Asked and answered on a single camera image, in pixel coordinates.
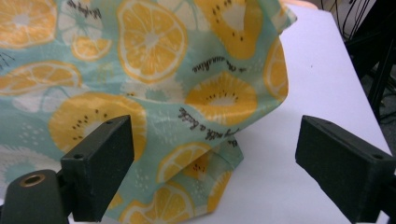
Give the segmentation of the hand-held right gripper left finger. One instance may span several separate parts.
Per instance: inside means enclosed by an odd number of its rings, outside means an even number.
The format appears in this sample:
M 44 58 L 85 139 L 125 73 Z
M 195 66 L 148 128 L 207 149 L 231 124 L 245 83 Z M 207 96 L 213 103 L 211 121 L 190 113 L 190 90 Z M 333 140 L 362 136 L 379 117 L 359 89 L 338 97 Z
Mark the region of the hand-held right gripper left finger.
M 102 219 L 133 161 L 128 115 L 103 122 L 61 158 L 62 178 L 74 199 L 75 221 Z

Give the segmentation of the citrus fruit print cloth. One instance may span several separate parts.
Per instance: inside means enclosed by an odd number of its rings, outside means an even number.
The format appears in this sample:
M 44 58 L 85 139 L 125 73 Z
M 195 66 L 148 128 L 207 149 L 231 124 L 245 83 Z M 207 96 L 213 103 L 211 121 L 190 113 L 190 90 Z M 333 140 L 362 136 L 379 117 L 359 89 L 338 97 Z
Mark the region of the citrus fruit print cloth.
M 280 0 L 0 0 L 0 196 L 57 169 L 102 122 L 131 118 L 134 163 L 107 215 L 213 212 L 235 136 L 288 93 Z

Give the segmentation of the black metal stand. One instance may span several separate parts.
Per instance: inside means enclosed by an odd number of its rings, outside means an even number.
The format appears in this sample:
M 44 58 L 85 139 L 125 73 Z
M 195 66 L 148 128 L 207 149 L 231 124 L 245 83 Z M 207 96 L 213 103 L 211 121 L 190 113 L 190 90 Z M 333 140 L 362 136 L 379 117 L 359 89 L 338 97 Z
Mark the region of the black metal stand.
M 396 0 L 375 0 L 346 49 L 359 78 L 377 66 L 368 101 L 377 120 L 380 103 L 396 64 Z

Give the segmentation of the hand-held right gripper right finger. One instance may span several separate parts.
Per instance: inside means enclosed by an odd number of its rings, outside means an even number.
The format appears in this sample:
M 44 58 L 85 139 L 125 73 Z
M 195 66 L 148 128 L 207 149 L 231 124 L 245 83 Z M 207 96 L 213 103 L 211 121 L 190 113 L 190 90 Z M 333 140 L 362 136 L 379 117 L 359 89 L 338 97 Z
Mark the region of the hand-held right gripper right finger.
M 296 162 L 352 223 L 396 224 L 396 158 L 325 119 L 304 115 Z

